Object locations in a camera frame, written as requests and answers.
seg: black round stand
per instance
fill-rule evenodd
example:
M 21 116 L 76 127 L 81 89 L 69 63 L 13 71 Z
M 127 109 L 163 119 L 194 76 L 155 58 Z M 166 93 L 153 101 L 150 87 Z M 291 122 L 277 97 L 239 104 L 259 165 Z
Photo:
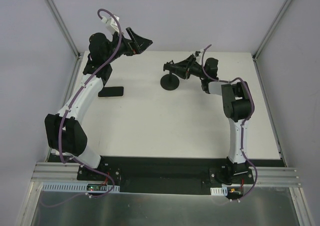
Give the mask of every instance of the black round stand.
M 160 84 L 161 87 L 165 90 L 175 90 L 179 86 L 179 78 L 172 74 L 171 72 L 169 74 L 166 74 L 161 78 Z

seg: white work surface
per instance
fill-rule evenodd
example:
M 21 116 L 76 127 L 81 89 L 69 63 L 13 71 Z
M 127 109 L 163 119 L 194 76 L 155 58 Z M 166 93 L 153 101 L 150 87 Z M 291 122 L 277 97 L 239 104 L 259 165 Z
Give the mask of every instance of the white work surface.
M 76 85 L 87 63 L 85 52 Z M 123 86 L 120 98 L 93 100 L 82 127 L 88 145 L 102 156 L 225 158 L 230 127 L 222 97 L 206 94 L 200 79 L 180 79 L 176 90 L 160 85 L 163 65 L 180 62 L 192 52 L 146 51 L 121 56 L 112 64 L 106 87 Z M 249 121 L 247 155 L 252 159 L 279 159 L 279 153 L 250 53 L 207 52 L 219 60 L 218 77 L 247 81 L 255 104 Z

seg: reflective metal surface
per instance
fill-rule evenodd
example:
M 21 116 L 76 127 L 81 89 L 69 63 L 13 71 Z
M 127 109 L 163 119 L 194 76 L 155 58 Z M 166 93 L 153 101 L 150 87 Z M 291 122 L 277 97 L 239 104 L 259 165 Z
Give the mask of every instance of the reflective metal surface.
M 46 205 L 75 195 L 42 192 Z M 78 196 L 53 208 L 37 206 L 34 226 L 295 226 L 287 188 L 256 188 L 240 203 L 223 196 L 114 193 Z

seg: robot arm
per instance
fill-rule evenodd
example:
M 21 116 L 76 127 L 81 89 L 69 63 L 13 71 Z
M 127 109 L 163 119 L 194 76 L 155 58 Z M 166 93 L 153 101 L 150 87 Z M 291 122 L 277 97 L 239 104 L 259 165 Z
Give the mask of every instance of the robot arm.
M 78 161 L 93 169 L 96 169 L 101 164 L 101 156 L 87 145 L 88 139 L 81 127 L 81 123 L 92 101 L 109 80 L 112 73 L 111 65 L 107 64 L 89 82 L 87 80 L 114 53 L 119 41 L 119 30 L 114 19 L 102 17 L 101 21 L 106 24 L 106 28 L 112 33 L 112 41 L 109 41 L 100 32 L 93 34 L 89 38 L 90 54 L 83 70 L 80 85 L 57 114 L 48 114 L 44 120 L 48 145 L 50 148 L 58 151 L 59 127 L 62 116 L 67 110 L 68 114 L 66 115 L 61 134 L 62 152 L 77 158 Z M 134 33 L 130 27 L 126 31 L 130 39 L 121 37 L 120 48 L 112 61 L 121 55 L 133 56 L 141 54 L 153 43 L 151 40 Z
M 208 58 L 204 65 L 204 70 L 207 75 L 216 81 L 213 81 L 206 76 L 203 72 L 200 60 L 201 52 L 196 51 L 181 62 L 174 63 L 171 61 L 165 63 L 163 71 L 168 70 L 170 73 L 175 74 L 182 79 L 189 79 L 190 75 L 197 76 L 201 79 L 201 87 L 204 92 L 222 96 L 223 111 L 228 118 L 230 125 L 230 149 L 226 158 L 224 172 L 226 176 L 222 180 L 223 183 L 228 183 L 228 178 L 239 174 L 245 174 L 249 169 L 248 162 L 243 155 L 243 153 L 247 153 L 246 143 L 249 121 L 246 120 L 244 122 L 244 120 L 251 113 L 251 104 L 248 94 L 240 82 L 230 84 L 219 81 L 217 59 Z

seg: cable connector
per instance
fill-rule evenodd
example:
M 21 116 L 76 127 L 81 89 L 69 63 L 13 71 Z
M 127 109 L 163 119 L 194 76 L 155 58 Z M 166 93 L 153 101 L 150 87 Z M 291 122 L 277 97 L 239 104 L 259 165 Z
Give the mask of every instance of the cable connector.
M 112 18 L 106 18 L 102 16 L 101 22 L 105 25 L 106 29 L 113 35 L 115 32 L 119 33 L 119 28 L 116 21 Z

